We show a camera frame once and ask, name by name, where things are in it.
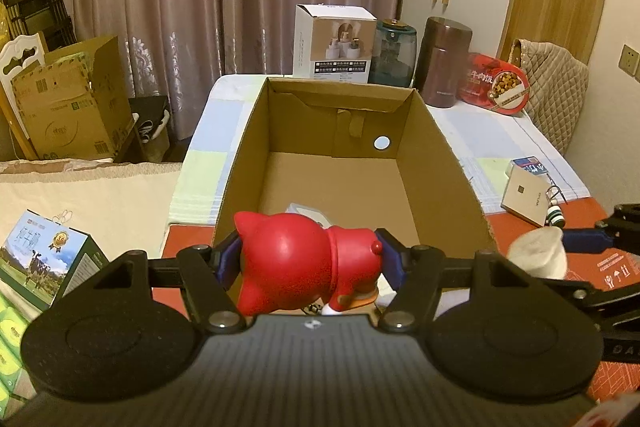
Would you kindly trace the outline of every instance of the barcode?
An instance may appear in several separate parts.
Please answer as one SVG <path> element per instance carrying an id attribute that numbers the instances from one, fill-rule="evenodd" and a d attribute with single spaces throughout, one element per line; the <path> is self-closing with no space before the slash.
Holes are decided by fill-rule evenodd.
<path id="1" fill-rule="evenodd" d="M 105 154 L 109 152 L 109 147 L 105 142 L 96 142 L 94 143 L 95 152 L 98 154 Z"/>
<path id="2" fill-rule="evenodd" d="M 40 80 L 36 80 L 36 89 L 38 92 L 45 92 L 47 90 L 47 79 L 41 78 Z"/>

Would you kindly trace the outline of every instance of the thermos lid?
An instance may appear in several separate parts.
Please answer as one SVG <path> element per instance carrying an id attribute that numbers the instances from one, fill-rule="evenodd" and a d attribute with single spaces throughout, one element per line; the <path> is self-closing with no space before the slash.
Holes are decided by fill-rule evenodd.
<path id="1" fill-rule="evenodd" d="M 379 30 L 390 30 L 404 35 L 415 35 L 416 31 L 413 26 L 409 26 L 407 23 L 399 21 L 398 19 L 382 19 L 378 21 Z"/>
<path id="2" fill-rule="evenodd" d="M 424 29 L 425 35 L 432 35 L 433 45 L 441 49 L 452 46 L 469 46 L 473 31 L 468 26 L 444 17 L 429 17 Z"/>

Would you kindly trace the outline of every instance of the red food container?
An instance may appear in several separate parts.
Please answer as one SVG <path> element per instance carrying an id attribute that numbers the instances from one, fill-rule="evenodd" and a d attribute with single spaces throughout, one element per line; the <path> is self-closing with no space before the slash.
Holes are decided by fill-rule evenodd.
<path id="1" fill-rule="evenodd" d="M 529 100 L 529 81 L 524 71 L 513 64 L 472 53 L 458 97 L 491 111 L 514 114 L 523 110 Z"/>

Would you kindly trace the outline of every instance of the small white box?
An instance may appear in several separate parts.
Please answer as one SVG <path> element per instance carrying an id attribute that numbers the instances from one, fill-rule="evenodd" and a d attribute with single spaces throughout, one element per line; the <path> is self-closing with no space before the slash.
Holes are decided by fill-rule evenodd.
<path id="1" fill-rule="evenodd" d="M 360 6 L 298 4 L 293 76 L 366 84 L 376 18 Z"/>

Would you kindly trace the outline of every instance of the brown thermos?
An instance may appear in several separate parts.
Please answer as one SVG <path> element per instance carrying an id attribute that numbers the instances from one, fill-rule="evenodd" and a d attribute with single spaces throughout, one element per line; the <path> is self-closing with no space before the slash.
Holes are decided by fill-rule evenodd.
<path id="1" fill-rule="evenodd" d="M 456 103 L 458 86 L 466 77 L 469 44 L 473 32 L 467 26 L 429 17 L 415 68 L 415 89 L 434 107 Z"/>

